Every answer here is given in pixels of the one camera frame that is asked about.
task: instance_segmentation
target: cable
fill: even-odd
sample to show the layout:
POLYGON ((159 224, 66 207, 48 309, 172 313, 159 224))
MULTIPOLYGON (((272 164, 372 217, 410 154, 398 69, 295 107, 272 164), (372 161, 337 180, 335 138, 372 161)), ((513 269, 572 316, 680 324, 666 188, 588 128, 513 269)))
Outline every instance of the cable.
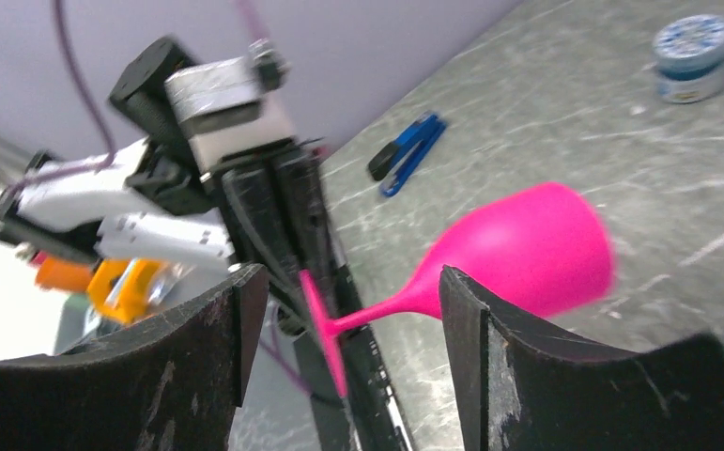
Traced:
POLYGON ((64 0, 53 0, 53 18, 54 18, 54 31, 57 36, 57 43, 60 47, 60 53, 62 54, 63 61, 66 63, 66 71, 69 74, 71 82, 74 83, 74 87, 77 90, 77 94, 80 100, 85 105, 85 109, 88 112, 91 120, 93 121, 96 128, 99 130, 101 140, 104 142, 104 146, 107 149, 107 154, 101 161, 94 163, 83 163, 72 167, 56 169, 47 174, 39 176, 28 176, 19 180, 13 186, 9 188, 11 193, 15 193, 22 188, 27 186, 36 185, 45 181, 52 181, 56 179, 62 179, 63 177, 74 176, 77 174, 83 174, 89 171, 101 171, 113 164, 116 160, 116 140, 107 128, 107 124, 99 112, 99 108, 93 101, 93 98, 85 85, 85 80, 80 71, 79 65, 74 58, 73 46, 71 45, 71 37, 69 34, 69 28, 66 23, 66 14, 64 10, 64 0))
POLYGON ((270 36, 268 28, 259 18, 253 0, 235 0, 235 5, 237 5, 239 13, 245 22, 249 35, 251 35, 251 41, 264 40, 270 36))
POLYGON ((271 320, 270 323, 273 324, 270 329, 270 341, 272 342, 272 345, 269 345, 268 343, 265 343, 262 341, 262 339, 259 339, 259 346, 262 348, 262 350, 272 358, 276 364, 278 364, 281 369, 285 372, 285 375, 287 376, 290 381, 297 386, 305 395, 312 398, 313 400, 320 402, 321 404, 324 404, 328 407, 333 407, 334 409, 342 409, 343 405, 339 400, 331 400, 328 397, 325 397, 324 395, 321 395, 320 393, 316 392, 313 388, 309 386, 309 383, 306 382, 298 373, 298 371, 295 370, 290 364, 284 359, 281 353, 281 348, 279 346, 279 335, 278 335, 278 310, 281 308, 280 304, 276 304, 275 307, 273 307, 272 313, 271 313, 271 320))

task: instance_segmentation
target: gray countertop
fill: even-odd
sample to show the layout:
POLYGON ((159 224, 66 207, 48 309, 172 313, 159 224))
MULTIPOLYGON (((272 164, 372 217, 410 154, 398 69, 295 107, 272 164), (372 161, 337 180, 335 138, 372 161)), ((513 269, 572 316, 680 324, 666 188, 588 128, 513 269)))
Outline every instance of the gray countertop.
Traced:
MULTIPOLYGON (((527 0, 324 165, 332 218, 362 300, 393 295, 465 213, 545 180, 606 219, 619 285, 554 319, 648 350, 724 325, 724 93, 692 105, 654 95, 651 42, 724 1, 527 0), (384 200, 366 163, 425 110, 451 126, 384 200)), ((398 315, 374 330, 420 450, 460 449, 438 321, 398 315)))

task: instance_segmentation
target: orange 3d printed part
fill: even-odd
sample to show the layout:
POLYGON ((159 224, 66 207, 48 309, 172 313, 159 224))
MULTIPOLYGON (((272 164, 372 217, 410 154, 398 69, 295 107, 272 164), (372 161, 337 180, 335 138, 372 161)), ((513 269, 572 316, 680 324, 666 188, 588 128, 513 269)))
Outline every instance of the orange 3d printed part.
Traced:
POLYGON ((93 308, 122 324, 142 319, 148 309, 149 286, 165 265, 154 260, 105 260, 87 288, 93 308))
POLYGON ((93 279, 93 270, 87 265, 46 257, 36 273, 36 285, 47 289, 60 289, 84 293, 93 279))

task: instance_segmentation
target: pink wine glass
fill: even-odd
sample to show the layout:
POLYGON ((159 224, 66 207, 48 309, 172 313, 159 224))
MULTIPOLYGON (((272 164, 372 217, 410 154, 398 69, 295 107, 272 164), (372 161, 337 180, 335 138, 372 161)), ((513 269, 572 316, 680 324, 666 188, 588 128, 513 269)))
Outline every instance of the pink wine glass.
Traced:
POLYGON ((548 182, 458 220, 397 294, 350 315, 330 318, 311 274, 301 271, 304 296, 341 397, 347 395, 347 384, 337 335, 394 313, 441 319, 439 276, 445 265, 547 317, 605 296, 613 285, 615 256, 596 211, 571 189, 548 182))

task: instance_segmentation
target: table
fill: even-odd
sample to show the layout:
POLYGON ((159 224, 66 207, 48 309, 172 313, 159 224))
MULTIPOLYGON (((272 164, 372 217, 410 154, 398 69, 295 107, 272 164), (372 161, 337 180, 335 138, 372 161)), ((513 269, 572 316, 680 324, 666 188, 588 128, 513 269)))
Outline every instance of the table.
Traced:
MULTIPOLYGON (((724 325, 724 93, 668 105, 651 71, 654 34, 700 13, 724 2, 527 0, 329 158, 362 301, 394 294, 465 213, 554 179, 597 207, 620 259, 615 292, 556 323, 631 350, 724 325), (451 126, 384 200, 365 165, 427 109, 451 126)), ((373 327, 418 449, 460 449, 439 322, 373 327)))

